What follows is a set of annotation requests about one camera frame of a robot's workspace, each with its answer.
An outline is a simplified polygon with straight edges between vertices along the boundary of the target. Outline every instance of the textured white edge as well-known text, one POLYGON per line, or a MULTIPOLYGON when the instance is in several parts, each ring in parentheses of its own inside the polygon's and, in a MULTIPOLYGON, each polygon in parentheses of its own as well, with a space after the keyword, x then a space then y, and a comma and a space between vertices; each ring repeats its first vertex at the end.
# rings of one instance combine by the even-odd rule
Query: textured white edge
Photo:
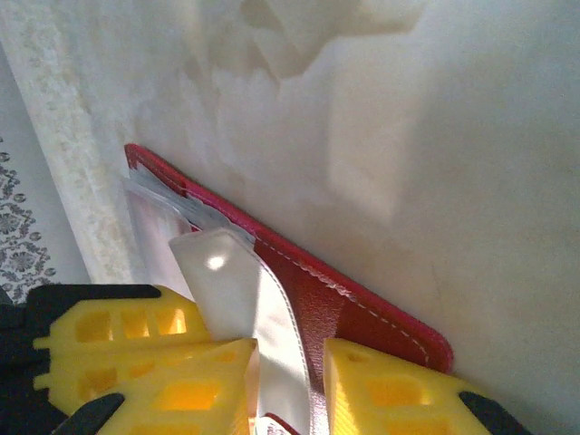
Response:
POLYGON ((121 177, 103 161, 56 19, 50 4, 0 2, 0 41, 91 280, 134 282, 142 265, 113 200, 121 177))

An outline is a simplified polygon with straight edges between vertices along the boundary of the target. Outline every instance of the patterned fabric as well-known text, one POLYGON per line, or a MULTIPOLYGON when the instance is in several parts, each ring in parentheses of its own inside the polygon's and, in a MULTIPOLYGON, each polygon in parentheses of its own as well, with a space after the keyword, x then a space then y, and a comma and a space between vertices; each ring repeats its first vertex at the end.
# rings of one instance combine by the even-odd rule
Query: patterned fabric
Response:
POLYGON ((51 283, 56 270, 49 267, 48 249, 34 231, 33 211, 26 208, 18 174, 9 165, 10 155, 0 152, 0 285, 22 303, 31 288, 51 283))

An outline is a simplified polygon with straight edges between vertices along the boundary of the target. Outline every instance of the white stitching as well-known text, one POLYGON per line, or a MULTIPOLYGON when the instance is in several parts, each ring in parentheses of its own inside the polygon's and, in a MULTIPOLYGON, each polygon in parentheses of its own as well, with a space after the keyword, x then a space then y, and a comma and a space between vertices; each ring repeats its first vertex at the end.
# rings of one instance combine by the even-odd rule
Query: white stitching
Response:
MULTIPOLYGON (((128 157, 132 157, 134 159, 136 159, 139 163, 146 165, 146 163, 150 163, 148 162, 145 158, 143 158, 141 155, 137 154, 136 152, 129 150, 128 153, 128 157)), ((184 188, 182 188, 179 184, 177 184, 175 181, 173 181, 172 179, 168 178, 166 175, 164 175, 160 170, 158 170, 155 166, 149 168, 147 167, 148 170, 150 170, 151 172, 153 172, 156 176, 158 176, 160 179, 162 179, 165 183, 170 184, 171 186, 173 186, 176 189, 179 189, 179 191, 184 190, 184 188)), ((221 213, 223 213, 224 215, 227 215, 227 212, 222 209, 218 204, 215 204, 214 201, 212 201, 209 198, 205 198, 203 196, 199 196, 201 199, 203 199, 206 204, 210 205, 211 207, 215 208, 216 210, 220 211, 221 213)), ((410 336, 409 333, 407 333, 406 331, 404 331, 400 326, 398 326, 397 324, 394 324, 392 322, 390 322, 389 320, 380 317, 379 315, 377 315, 376 313, 374 313, 369 307, 359 303, 356 298, 350 294, 348 292, 348 290, 343 286, 340 285, 338 283, 335 283, 334 280, 332 278, 330 278, 329 276, 326 276, 324 274, 321 274, 317 271, 314 271, 311 267, 309 266, 303 266, 300 265, 299 263, 297 263, 296 261, 294 261, 294 259, 290 258, 289 256, 287 256, 286 254, 283 254, 282 252, 278 251, 275 247, 270 246, 266 241, 262 240, 259 236, 257 236, 256 234, 252 234, 252 236, 254 236, 256 239, 258 239, 259 241, 261 241, 264 245, 266 245, 267 247, 269 247, 270 249, 272 249, 274 252, 276 252, 278 255, 282 256, 283 258, 287 259, 288 261, 290 261, 292 264, 294 264, 295 266, 299 267, 300 269, 302 269, 303 271, 305 271, 308 275, 318 279, 321 283, 323 283, 326 287, 333 289, 336 293, 338 293, 340 296, 346 298, 347 300, 357 304, 358 306, 360 306, 363 310, 369 312, 371 315, 374 315, 375 317, 378 317, 382 322, 389 324, 391 326, 392 329, 398 329, 399 332, 406 338, 410 338, 411 341, 419 348, 419 350, 421 351, 421 353, 423 353, 423 355, 425 356, 425 365, 429 366, 429 359, 430 356, 427 353, 427 351, 425 350, 425 347, 423 345, 421 345, 415 338, 412 338, 410 336)))

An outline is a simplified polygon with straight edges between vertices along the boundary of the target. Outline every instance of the red leather wallet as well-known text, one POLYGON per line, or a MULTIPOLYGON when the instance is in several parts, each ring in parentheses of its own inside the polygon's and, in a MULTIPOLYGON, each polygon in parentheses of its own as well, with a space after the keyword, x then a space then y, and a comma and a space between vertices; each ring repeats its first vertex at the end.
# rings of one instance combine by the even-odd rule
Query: red leather wallet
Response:
POLYGON ((183 197, 197 198, 256 238, 255 252, 284 287, 301 335, 312 389, 323 396, 323 341, 338 337, 448 372, 453 353, 439 333, 355 283, 140 145, 128 144, 130 168, 142 165, 183 197))

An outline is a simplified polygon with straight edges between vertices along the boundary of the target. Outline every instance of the white strap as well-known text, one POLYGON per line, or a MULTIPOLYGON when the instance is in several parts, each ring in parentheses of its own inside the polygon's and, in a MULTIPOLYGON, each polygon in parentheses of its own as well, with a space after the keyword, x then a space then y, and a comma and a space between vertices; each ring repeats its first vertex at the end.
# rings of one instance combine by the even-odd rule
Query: white strap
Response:
POLYGON ((273 272, 247 242, 224 228, 176 237, 169 245, 212 337, 258 340, 258 416, 271 412, 299 433, 310 433, 304 349, 273 272))

